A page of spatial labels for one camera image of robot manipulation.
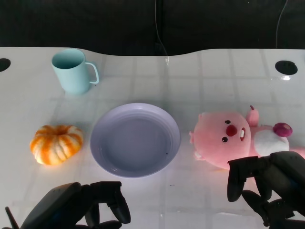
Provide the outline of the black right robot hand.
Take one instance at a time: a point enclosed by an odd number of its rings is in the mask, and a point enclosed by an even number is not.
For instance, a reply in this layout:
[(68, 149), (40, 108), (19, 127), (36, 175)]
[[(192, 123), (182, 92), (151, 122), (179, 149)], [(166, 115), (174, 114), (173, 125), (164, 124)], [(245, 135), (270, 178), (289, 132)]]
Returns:
[(270, 229), (303, 229), (305, 214), (305, 160), (298, 153), (283, 151), (269, 156), (228, 161), (227, 198), (246, 203)]

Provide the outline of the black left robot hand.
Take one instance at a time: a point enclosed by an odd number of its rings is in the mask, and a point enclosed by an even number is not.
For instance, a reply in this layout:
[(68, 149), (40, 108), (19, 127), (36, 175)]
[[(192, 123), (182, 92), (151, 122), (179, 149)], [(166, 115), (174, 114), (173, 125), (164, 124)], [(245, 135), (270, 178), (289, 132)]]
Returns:
[[(119, 229), (131, 222), (121, 182), (79, 182), (50, 190), (21, 225), (22, 229)], [(99, 205), (106, 204), (116, 220), (100, 222)]]

